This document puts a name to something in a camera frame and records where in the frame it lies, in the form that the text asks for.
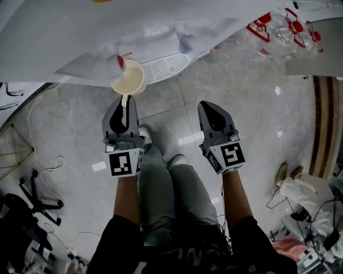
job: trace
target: pink cloth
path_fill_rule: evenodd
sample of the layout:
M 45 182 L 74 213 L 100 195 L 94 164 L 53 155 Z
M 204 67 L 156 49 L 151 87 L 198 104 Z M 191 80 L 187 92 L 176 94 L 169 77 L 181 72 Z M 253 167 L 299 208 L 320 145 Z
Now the pink cloth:
M 281 255 L 297 260 L 307 246 L 292 235 L 284 236 L 281 240 L 273 243 L 273 248 Z

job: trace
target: white paper cup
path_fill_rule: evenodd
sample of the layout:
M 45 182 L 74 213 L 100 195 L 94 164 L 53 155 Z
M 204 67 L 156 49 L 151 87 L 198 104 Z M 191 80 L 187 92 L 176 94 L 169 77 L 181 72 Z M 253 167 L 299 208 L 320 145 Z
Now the white paper cup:
M 122 106 L 126 108 L 129 95 L 140 94 L 146 88 L 146 79 L 142 66 L 133 60 L 125 60 L 123 76 L 111 83 L 112 89 L 123 95 Z

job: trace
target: black cable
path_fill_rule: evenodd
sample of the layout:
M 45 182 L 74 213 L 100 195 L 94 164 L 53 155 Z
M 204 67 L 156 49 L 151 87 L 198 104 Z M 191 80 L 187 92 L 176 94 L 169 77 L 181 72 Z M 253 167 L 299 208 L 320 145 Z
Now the black cable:
M 22 94 L 13 94 L 13 93 L 10 93 L 10 92 L 9 92 L 9 83 L 6 82 L 5 85 L 6 85 L 6 94 L 7 94 L 8 96 L 17 97 L 17 96 L 23 96 L 23 95 L 24 95 L 24 93 L 22 93 Z
M 317 210 L 317 212 L 316 212 L 316 214 L 315 214 L 315 217 L 313 218 L 313 220 L 312 220 L 312 218 L 311 218 L 311 216 L 309 216 L 309 220 L 306 220 L 308 223 L 313 223 L 315 220 L 316 220 L 316 218 L 317 218 L 317 215 L 318 215 L 318 213 L 319 213 L 319 211 L 321 210 L 321 208 L 325 205 L 325 204 L 327 204 L 327 203 L 330 203 L 330 202 L 335 202 L 335 201 L 337 201 L 336 199 L 333 199 L 333 200 L 328 200 L 328 201 L 326 201 L 326 202 L 324 202 L 320 207 L 319 207 L 319 209 Z
M 333 207 L 333 229 L 334 229 L 335 214 L 336 214 L 336 201 L 337 201 L 336 199 L 333 199 L 333 200 L 328 200 L 328 201 L 324 202 L 324 203 L 319 207 L 319 209 L 317 210 L 317 212 L 316 212 L 315 217 L 313 218 L 313 220 L 312 220 L 311 216 L 309 216 L 309 220 L 308 220 L 308 219 L 306 220 L 308 223 L 310 223 L 310 236 L 311 236 L 311 242 L 312 242 L 312 245 L 313 245 L 313 249 L 314 249 L 315 252 L 317 253 L 318 258 L 319 258 L 319 256 L 322 257 L 321 262 L 324 261 L 324 255 L 321 254 L 321 253 L 319 253 L 319 252 L 316 250 L 316 246 L 315 246 L 315 243 L 314 243 L 314 241 L 313 241 L 314 236 L 313 236 L 313 234 L 312 234 L 312 223 L 316 220 L 319 211 L 321 210 L 321 208 L 322 208 L 325 204 L 330 203 L 330 202 L 334 202 L 334 207 Z
M 270 204 L 270 202 L 272 201 L 272 199 L 274 198 L 274 196 L 275 196 L 275 194 L 276 194 L 276 192 L 278 191 L 278 190 L 280 190 L 280 188 L 278 188 L 275 192 L 274 192 L 274 194 L 273 194 L 273 196 L 271 197 L 271 199 L 269 200 L 269 202 L 266 204 L 266 207 L 267 208 L 269 208 L 269 209 L 274 209 L 275 207 L 277 207 L 279 204 L 281 204 L 281 203 L 283 203 L 283 202 L 285 202 L 286 201 L 286 199 L 284 199 L 284 200 L 282 200 L 281 202 L 278 202 L 276 205 L 274 205 L 273 207 L 269 207 L 268 205 Z
M 290 205 L 289 199 L 288 199 L 287 197 L 286 197 L 286 200 L 287 200 L 287 202 L 288 202 L 288 204 L 289 204 L 289 206 L 290 206 L 292 212 L 294 213 L 294 210 L 293 210 L 292 206 Z M 302 233 L 302 229 L 301 229 L 301 227 L 300 227 L 299 221 L 296 220 L 296 223 L 298 224 L 298 227 L 299 227 L 300 232 L 301 232 L 302 239 L 303 239 L 303 241 L 304 241 L 304 243 L 305 243 L 305 237 L 304 237 L 304 234 Z
M 336 216 L 336 200 L 333 203 L 333 220 L 332 220 L 332 225 L 333 225 L 333 230 L 335 230 L 335 216 Z
M 224 216 L 224 224 L 225 224 L 226 220 L 225 220 L 225 215 L 224 215 L 224 214 L 218 215 L 217 218 L 218 218 L 218 217 L 221 217 L 221 216 Z M 225 236 L 227 242 L 231 242 L 231 239 L 225 235 L 225 229 L 224 229 L 224 227 L 223 227 L 224 224 L 223 224 L 223 225 L 219 224 L 219 226 L 220 226 L 220 228 L 221 228 L 221 232 L 222 232 L 223 235 Z
M 221 199 L 223 202 L 223 210 L 224 210 L 224 224 L 223 224 L 223 228 L 224 228 L 224 235 L 226 232 L 226 216 L 225 216 L 225 201 L 224 201 L 224 185 L 221 185 Z

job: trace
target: marble floor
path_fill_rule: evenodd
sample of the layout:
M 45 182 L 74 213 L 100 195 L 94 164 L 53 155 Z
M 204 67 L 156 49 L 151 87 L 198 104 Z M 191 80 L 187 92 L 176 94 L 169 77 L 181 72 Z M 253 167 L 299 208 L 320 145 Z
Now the marble floor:
M 240 169 L 241 179 L 254 217 L 267 233 L 289 212 L 286 202 L 273 210 L 266 207 L 278 167 L 288 161 L 290 168 L 298 164 L 309 168 L 315 127 L 312 81 L 286 76 L 284 63 L 277 60 L 237 58 L 219 62 L 218 58 L 206 56 L 178 77 L 153 84 L 136 96 L 140 123 L 149 126 L 153 143 L 166 161 L 178 153 L 186 156 L 221 215 L 221 177 L 198 148 L 203 136 L 197 106 L 207 100 L 227 110 L 239 131 L 247 160 Z M 110 88 L 61 85 L 43 95 L 31 113 L 38 161 L 50 168 L 55 166 L 57 156 L 65 158 L 63 168 L 43 174 L 65 203 L 59 211 L 61 226 L 53 225 L 65 246 L 49 235 L 55 252 L 60 254 L 65 254 L 65 248 L 73 248 L 90 259 L 100 239 L 98 234 L 113 214 L 116 181 L 109 170 L 94 172 L 92 165 L 103 161 L 102 119 L 116 98 Z M 32 104 L 28 103 L 12 120 L 27 140 L 27 115 Z M 23 197 L 19 178 L 28 177 L 32 168 L 40 170 L 33 156 L 0 182 L 1 191 Z M 36 184 L 41 196 L 55 198 L 39 178 Z M 276 195 L 271 206 L 281 199 Z M 47 219 L 36 216 L 45 228 Z

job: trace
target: person's leg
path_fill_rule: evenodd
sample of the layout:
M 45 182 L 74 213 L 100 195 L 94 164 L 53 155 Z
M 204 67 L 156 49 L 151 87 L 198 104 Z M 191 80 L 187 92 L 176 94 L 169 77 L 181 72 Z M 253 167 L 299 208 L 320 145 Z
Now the person's leg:
M 173 183 L 161 152 L 150 143 L 145 146 L 138 192 L 144 244 L 169 243 L 176 221 Z
M 84 261 L 79 260 L 79 266 L 77 267 L 77 270 L 80 272 L 80 274 L 83 274 L 83 267 L 85 266 Z
M 70 273 L 71 271 L 75 270 L 76 259 L 72 259 L 71 263 L 68 266 L 66 274 Z
M 170 166 L 169 172 L 173 180 L 176 213 L 184 225 L 218 225 L 217 211 L 194 168 L 178 164 Z

